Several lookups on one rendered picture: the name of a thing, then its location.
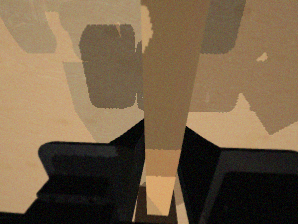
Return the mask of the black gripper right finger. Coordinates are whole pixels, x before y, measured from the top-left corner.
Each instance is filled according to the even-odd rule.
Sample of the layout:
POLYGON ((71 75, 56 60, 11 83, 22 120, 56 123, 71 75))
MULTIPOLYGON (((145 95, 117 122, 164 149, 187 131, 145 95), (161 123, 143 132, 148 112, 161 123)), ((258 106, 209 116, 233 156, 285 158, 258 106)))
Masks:
POLYGON ((177 173, 189 224, 207 224, 228 172, 298 175, 298 152, 223 148, 186 126, 177 173))

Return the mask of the long wooden rail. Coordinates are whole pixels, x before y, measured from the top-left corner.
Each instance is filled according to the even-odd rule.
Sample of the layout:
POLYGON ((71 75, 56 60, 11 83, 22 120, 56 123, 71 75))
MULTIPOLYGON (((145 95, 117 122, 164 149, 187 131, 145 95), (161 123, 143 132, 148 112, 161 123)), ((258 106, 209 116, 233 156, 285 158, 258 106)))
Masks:
POLYGON ((147 214, 169 214, 210 2, 141 0, 147 214))

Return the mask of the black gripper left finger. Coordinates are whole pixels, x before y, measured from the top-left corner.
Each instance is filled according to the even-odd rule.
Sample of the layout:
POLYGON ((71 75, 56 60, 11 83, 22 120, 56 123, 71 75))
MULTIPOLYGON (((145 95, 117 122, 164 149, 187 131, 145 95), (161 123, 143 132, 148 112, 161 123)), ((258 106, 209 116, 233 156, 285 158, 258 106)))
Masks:
POLYGON ((38 149, 49 177, 112 180, 119 220, 132 221, 145 162, 144 119, 109 143, 52 141, 38 149))

